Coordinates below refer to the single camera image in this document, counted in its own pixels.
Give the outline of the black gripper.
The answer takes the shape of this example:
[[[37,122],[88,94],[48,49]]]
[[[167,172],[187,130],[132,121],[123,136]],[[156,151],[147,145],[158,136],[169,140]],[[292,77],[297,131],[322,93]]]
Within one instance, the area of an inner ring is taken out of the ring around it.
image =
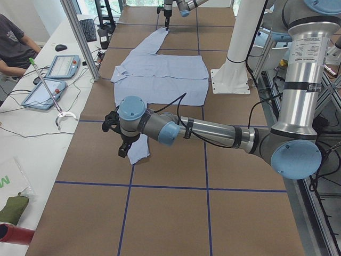
[[[164,3],[163,6],[157,7],[157,14],[159,14],[161,11],[164,12],[165,16],[165,28],[166,30],[169,29],[169,23],[170,23],[170,18],[172,16],[172,7],[173,3]]]
[[[114,132],[120,134],[123,143],[118,149],[118,156],[125,158],[131,148],[132,143],[138,141],[140,138],[140,134],[134,132],[134,135],[126,135],[123,133],[120,127],[118,109],[119,107],[116,107],[113,111],[105,116],[105,120],[102,123],[102,131],[108,132],[109,130],[113,130]]]

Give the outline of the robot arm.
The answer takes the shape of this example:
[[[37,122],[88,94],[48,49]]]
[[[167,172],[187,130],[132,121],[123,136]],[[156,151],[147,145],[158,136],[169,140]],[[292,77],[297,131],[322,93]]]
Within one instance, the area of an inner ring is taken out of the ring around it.
[[[174,10],[170,34],[162,54],[201,55],[208,68],[223,62],[230,43],[234,13],[230,8],[201,8],[182,18]],[[203,106],[181,106],[180,113],[198,119],[232,125],[265,126],[264,110],[256,89],[249,95],[214,94],[209,91]],[[177,139],[173,146],[149,140],[150,156],[132,165],[118,156],[119,135],[106,136],[103,155],[107,182],[143,186],[282,190],[284,181],[260,158],[240,149],[224,149],[198,139]]]
[[[191,10],[197,8],[207,1],[208,0],[191,0],[187,2],[184,0],[176,0],[175,2],[181,17],[187,17]],[[173,13],[173,2],[173,0],[164,0],[163,6],[157,7],[157,14],[159,14],[161,11],[164,13],[166,31],[169,30],[169,23]]]

